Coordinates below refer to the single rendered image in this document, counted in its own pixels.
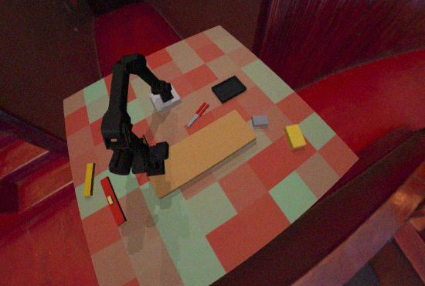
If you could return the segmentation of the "yellow flat bar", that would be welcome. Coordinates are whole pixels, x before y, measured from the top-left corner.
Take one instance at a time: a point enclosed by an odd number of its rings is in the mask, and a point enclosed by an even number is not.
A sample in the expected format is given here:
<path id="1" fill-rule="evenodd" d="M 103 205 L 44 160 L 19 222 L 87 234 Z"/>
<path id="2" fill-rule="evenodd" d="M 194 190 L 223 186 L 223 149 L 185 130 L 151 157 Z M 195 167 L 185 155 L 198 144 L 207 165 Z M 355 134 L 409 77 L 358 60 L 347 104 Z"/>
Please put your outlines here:
<path id="1" fill-rule="evenodd" d="M 95 165 L 96 163 L 87 163 L 86 170 L 86 180 L 84 186 L 84 194 L 83 196 L 92 196 L 93 195 L 93 186 L 94 186 L 94 173 L 95 173 Z"/>

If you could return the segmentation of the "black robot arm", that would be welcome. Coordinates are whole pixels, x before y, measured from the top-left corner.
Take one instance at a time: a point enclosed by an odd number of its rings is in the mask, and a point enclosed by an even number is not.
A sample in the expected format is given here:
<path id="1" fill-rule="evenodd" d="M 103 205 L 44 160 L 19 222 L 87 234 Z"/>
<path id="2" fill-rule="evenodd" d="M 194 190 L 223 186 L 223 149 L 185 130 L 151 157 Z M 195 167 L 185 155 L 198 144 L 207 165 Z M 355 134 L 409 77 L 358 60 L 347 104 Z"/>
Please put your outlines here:
<path id="1" fill-rule="evenodd" d="M 151 93 L 160 95 L 163 103 L 174 98 L 171 84 L 159 80 L 146 67 L 146 59 L 141 53 L 122 56 L 111 70 L 109 107 L 100 126 L 106 149 L 114 152 L 108 166 L 109 171 L 117 175 L 130 175 L 130 170 L 133 174 L 150 172 L 150 155 L 142 152 L 141 155 L 134 156 L 133 153 L 138 150 L 141 140 L 132 131 L 133 124 L 128 115 L 129 74 L 138 75 L 149 84 Z M 111 142 L 111 139 L 117 141 Z"/>

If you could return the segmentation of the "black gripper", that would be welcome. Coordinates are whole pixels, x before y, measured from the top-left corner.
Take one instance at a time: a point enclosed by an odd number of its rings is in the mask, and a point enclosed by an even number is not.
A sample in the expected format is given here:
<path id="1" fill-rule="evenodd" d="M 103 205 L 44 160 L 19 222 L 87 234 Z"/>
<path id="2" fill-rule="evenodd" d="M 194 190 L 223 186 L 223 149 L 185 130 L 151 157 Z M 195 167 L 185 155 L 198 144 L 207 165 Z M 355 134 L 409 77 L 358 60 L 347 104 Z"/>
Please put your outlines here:
<path id="1" fill-rule="evenodd" d="M 143 138 L 140 138 L 141 144 L 134 153 L 134 156 L 141 155 L 142 152 L 148 153 L 150 157 L 152 156 L 151 162 L 159 163 L 159 160 L 168 159 L 168 148 L 169 144 L 166 141 L 159 142 L 156 145 L 149 148 L 149 144 L 143 143 Z"/>

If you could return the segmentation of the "tan wooden panel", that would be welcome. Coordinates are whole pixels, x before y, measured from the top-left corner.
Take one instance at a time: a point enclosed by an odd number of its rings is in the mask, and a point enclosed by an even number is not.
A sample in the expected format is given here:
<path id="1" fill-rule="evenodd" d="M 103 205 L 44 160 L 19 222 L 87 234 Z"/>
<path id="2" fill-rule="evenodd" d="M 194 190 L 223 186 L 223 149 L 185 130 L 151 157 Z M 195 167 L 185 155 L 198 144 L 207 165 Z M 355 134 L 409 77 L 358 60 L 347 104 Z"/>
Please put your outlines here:
<path id="1" fill-rule="evenodd" d="M 158 198 L 181 188 L 257 139 L 235 110 L 168 148 L 165 174 L 149 176 Z"/>

